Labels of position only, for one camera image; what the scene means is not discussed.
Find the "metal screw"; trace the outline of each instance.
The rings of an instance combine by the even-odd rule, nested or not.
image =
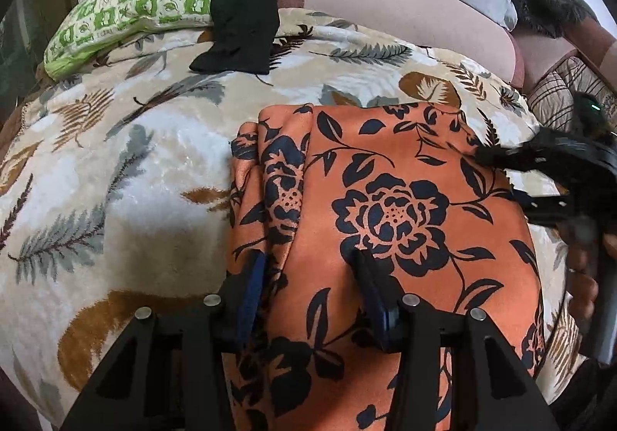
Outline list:
[[[135,317],[138,320],[146,320],[150,317],[150,314],[152,314],[152,309],[147,306],[139,308],[137,311],[135,311]]]
[[[221,296],[215,293],[211,293],[210,295],[206,295],[204,297],[204,304],[209,307],[218,306],[221,303]]]
[[[420,303],[420,297],[412,293],[403,295],[403,304],[412,308],[416,307]]]
[[[484,321],[486,319],[486,313],[480,308],[472,309],[470,314],[474,320]]]

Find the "black gripper frame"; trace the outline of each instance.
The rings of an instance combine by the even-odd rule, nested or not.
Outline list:
[[[265,258],[252,251],[218,304],[209,296],[211,305],[131,319],[61,431],[234,431],[221,353],[239,353],[249,339]]]
[[[380,348],[401,355],[386,431],[435,429],[441,348],[452,354],[450,431],[558,431],[536,383],[486,312],[446,313],[406,296],[370,250],[356,251],[352,269]]]

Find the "human hand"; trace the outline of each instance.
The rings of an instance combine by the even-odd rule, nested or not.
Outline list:
[[[569,231],[561,230],[560,234],[569,245],[566,263],[570,272],[566,289],[573,298],[570,300],[568,310],[578,327],[584,330],[593,315],[593,304],[598,296],[598,283],[589,275],[594,267],[593,257],[588,246],[572,238]],[[617,236],[604,235],[603,243],[608,254],[617,259]]]

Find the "pink pillow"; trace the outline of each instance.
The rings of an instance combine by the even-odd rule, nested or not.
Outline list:
[[[419,46],[461,53],[520,88],[522,60],[505,29],[459,0],[278,0],[394,35]]]
[[[552,39],[523,27],[512,31],[525,65],[523,91],[531,93],[541,79],[556,69],[564,60],[578,53],[576,47],[564,37]]]

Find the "black cloth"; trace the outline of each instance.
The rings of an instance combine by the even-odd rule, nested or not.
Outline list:
[[[550,37],[562,37],[563,25],[595,19],[593,10],[583,0],[512,0],[519,25]]]
[[[192,61],[193,71],[268,74],[280,20],[277,0],[211,0],[212,48]]]

